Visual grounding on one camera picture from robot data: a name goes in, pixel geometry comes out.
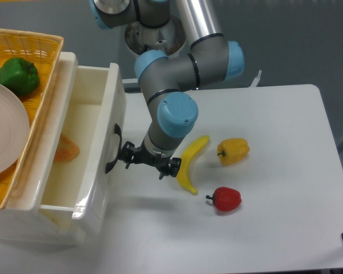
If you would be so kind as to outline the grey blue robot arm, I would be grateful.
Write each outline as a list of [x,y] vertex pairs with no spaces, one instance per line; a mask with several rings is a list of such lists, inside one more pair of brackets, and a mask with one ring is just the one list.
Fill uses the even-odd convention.
[[151,124],[139,147],[120,142],[116,156],[126,165],[152,166],[160,177],[177,176],[182,161],[173,154],[197,120],[197,104],[187,91],[237,77],[245,68],[243,51],[224,37],[212,1],[176,5],[190,53],[171,58],[144,45],[134,71]]

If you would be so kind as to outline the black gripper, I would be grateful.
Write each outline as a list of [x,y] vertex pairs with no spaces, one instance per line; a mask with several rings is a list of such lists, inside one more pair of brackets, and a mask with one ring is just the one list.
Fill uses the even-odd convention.
[[136,147],[130,141],[127,141],[121,148],[120,159],[126,164],[125,168],[129,168],[131,164],[145,164],[155,167],[159,171],[159,180],[165,176],[175,178],[182,163],[181,158],[171,158],[171,156],[165,156],[161,152],[153,155],[144,144]]

